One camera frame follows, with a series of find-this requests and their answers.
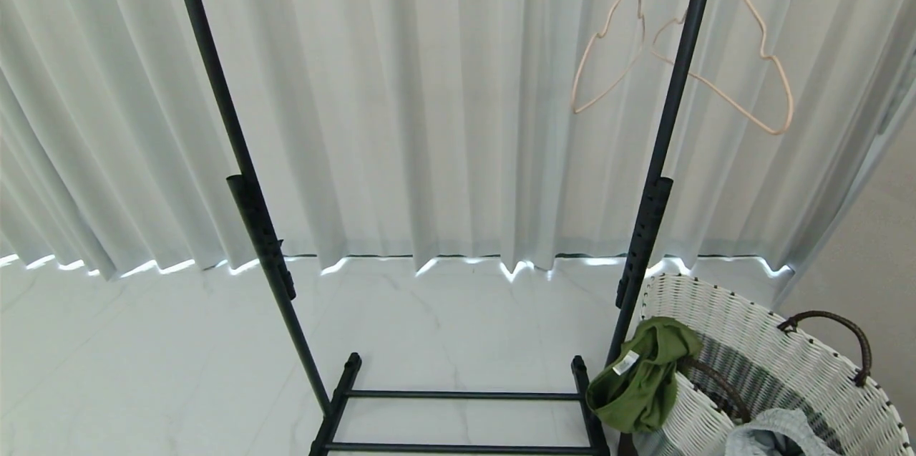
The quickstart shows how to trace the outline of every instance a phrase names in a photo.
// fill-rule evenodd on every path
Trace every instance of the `wire hanger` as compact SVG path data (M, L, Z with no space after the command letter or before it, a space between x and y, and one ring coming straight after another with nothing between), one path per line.
M745 3L745 5L747 5L747 9L750 10L751 15L754 16L754 19L756 20L756 24L758 24L760 28L760 33L762 34L760 36L759 57L762 60L773 62L773 65L775 65L776 67L776 71L779 72L779 79L782 80L782 88L785 89L786 91L786 101L788 103L788 107L786 107L785 123L782 124L782 127L776 130L772 129L771 127L766 126L766 124L763 121L758 120L753 114L747 111L745 107L740 106L735 100L732 99L732 97L724 93L722 89L719 89L718 87L716 87L716 85L710 82L708 79L706 79L705 77L701 77L699 74L696 74L695 72L689 71L688 74L690 75L690 77L696 78L696 80L699 80L701 83L706 84L707 87L709 87L710 89L714 91L714 93L722 97L723 100L726 100L727 102L729 102L729 104L732 107L735 107L737 111L745 115L745 117L747 117L748 120L751 120L756 126L760 127L760 129L764 130L768 134L779 136L785 133L786 130L789 129L789 126L792 124L792 115L795 113L795 99L792 97L791 85L789 85L789 79L786 77L786 72L782 69L782 63L779 62L779 58L773 54L766 54L766 52L764 51L764 46L766 45L766 23L761 18L760 13L758 12L758 10L756 10L754 4L752 4L750 0L742 0L742 1ZM661 59L664 62L667 62L668 64L674 65L673 60L658 53L657 49L655 48L655 45L658 42L658 36L661 35L661 32L665 31L665 29L667 29L668 26L671 26L674 24L682 25L684 23L684 19L686 19L686 14L687 12L685 11L684 15L681 16L680 19L678 18L671 19L670 21L665 23L664 26L661 27L661 29L658 30L658 32L655 34L655 38L652 39L652 46L651 46L652 55L655 55L657 58Z
M589 53L592 51L592 45L595 44L596 39L604 39L605 35L608 35L608 29L611 26L611 18L613 18L614 12L616 11L616 9L618 9L618 6L620 5L622 1L623 0L614 1L614 4L611 5L611 8L608 10L608 19L605 20L604 28L600 29L600 31L593 33L592 39L589 39L588 44L585 45L585 51L582 54L582 59L580 59L579 61L579 69L576 70L575 78L572 81L572 97L570 97L570 108L572 108L572 112L575 114L579 114L583 110L586 110L586 108L592 107L595 104L595 102L597 102L598 100L601 100L601 98L605 97L605 94L610 93L611 90L616 87L616 85L620 84L620 82L624 79L624 77L627 77L627 73L633 68L633 65L635 64L635 62L637 62L639 58L639 54L642 52L643 46L645 46L645 15L642 12L642 0L637 0L637 12L635 13L635 15L637 15L637 19L639 19L639 24L641 27L641 36L639 38L639 49L633 56L633 60L629 62L629 64L627 65L627 68L625 68L624 72L622 72L620 77L618 77L614 81L614 83L610 84L608 89L605 89L604 91L602 91L601 94L589 100L582 107L575 106L576 94L579 90L579 78L582 77L582 70L583 68L585 68L585 61L588 60Z

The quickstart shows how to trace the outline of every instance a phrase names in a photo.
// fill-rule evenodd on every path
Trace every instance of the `beige wall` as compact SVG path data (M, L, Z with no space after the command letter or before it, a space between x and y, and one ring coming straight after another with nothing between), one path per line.
M781 308L826 309L871 342L874 378L916 433L916 119L911 117L857 202ZM824 319L804 329L858 360L854 336Z

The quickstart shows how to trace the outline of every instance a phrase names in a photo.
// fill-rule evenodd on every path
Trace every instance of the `light under curtain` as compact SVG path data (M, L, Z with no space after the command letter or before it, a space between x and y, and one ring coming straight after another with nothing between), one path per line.
M510 269L625 253L671 68L647 50L573 117L573 75L612 1L204 0L284 253L325 267L500 254ZM643 1L650 41L687 2ZM864 104L900 83L874 75L896 74L889 47L912 41L894 26L914 0L754 3L795 121L769 136L689 84L656 248L688 266L756 254L778 268L824 232L879 127ZM108 277L255 257L181 0L0 0L0 25L0 255ZM678 36L660 40L671 58ZM583 96L638 41L624 0ZM710 0L693 71L779 125L785 96L758 43L740 0Z

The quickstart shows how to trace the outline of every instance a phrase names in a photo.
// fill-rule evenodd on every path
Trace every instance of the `brown basket handle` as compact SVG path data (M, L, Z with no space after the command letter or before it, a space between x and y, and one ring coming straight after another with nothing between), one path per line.
M815 318L815 316L839 322L843 324L845 328L853 331L853 334L856 335L859 341L859 347L862 349L862 368L856 372L856 376L853 377L853 383L859 388L864 387L864 381L871 375L871 345L868 344L868 338L864 335L863 330L861 330L858 325L854 324L852 320L845 319L843 316L839 316L837 313L831 313L830 311L805 311L804 313L790 316L785 322L778 325L778 328L785 333L796 332L799 322L804 319Z
M735 408L739 414L739 417L741 417L741 421L745 424L750 422L750 410L747 408L747 404L745 404L745 402L741 399L741 394L739 394L739 391L737 391L735 387L732 387L732 385L726 381L726 378L722 377L722 374L719 374L719 372L714 370L713 367L704 364L704 362L697 361L697 359L690 357L678 359L678 365L683 365L688 368L692 368L693 370L703 372L703 374L706 374L707 377L710 377L713 379L713 381L716 381L716 384L718 384L720 388L726 391L726 394L729 396L729 400L732 401L732 404L735 404Z

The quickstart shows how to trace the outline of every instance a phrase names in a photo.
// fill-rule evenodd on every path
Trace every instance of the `curtain fold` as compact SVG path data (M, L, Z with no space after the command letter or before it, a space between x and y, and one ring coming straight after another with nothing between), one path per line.
M325 267L412 254L418 268L500 254L510 269L625 253L671 68L647 46L618 88L570 113L612 1L204 0L285 253ZM753 2L795 123L769 136L690 82L656 257L793 261L879 127L867 104L899 83L885 54L912 39L894 25L913 0ZM647 42L686 3L643 0ZM638 53L635 8L624 0L596 43L581 97ZM254 258L182 0L0 0L0 24L0 255L105 276ZM678 36L658 47L673 56ZM758 43L740 0L709 0L691 69L778 125L785 96Z

